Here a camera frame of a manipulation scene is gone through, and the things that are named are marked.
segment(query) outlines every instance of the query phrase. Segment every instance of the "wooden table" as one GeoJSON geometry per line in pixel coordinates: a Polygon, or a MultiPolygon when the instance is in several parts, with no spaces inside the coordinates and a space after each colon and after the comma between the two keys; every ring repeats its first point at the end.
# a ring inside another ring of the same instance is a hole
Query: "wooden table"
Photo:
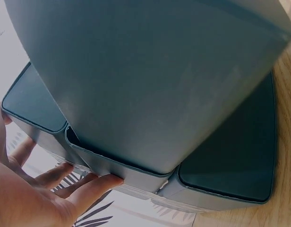
{"type": "MultiPolygon", "coordinates": [[[[291,18],[291,0],[280,0],[291,18]]],[[[291,45],[274,66],[278,162],[274,193],[262,206],[197,214],[194,227],[291,227],[291,45]]]]}

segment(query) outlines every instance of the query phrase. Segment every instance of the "gray plastic container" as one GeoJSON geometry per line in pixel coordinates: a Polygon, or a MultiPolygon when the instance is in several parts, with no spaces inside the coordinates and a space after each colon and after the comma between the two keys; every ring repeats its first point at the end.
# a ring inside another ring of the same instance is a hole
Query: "gray plastic container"
{"type": "MultiPolygon", "coordinates": [[[[65,131],[65,137],[67,143],[82,157],[93,172],[98,175],[117,175],[125,180],[126,185],[136,188],[137,191],[157,192],[171,176],[171,173],[158,174],[146,171],[136,166],[130,166],[100,155],[101,152],[99,150],[89,150],[90,148],[84,148],[69,126],[65,131]]],[[[127,188],[119,188],[117,190],[133,195],[134,197],[142,198],[141,195],[138,195],[138,193],[134,193],[127,188]]]]}
{"type": "Polygon", "coordinates": [[[172,207],[177,201],[178,207],[200,211],[267,202],[273,189],[276,138],[273,83],[268,75],[158,192],[171,201],[153,202],[172,207]]]}
{"type": "Polygon", "coordinates": [[[275,0],[5,0],[80,141],[165,174],[253,91],[291,40],[275,0]]]}
{"type": "Polygon", "coordinates": [[[88,170],[85,162],[67,145],[64,136],[67,121],[30,63],[5,95],[2,110],[58,161],[88,170]]]}

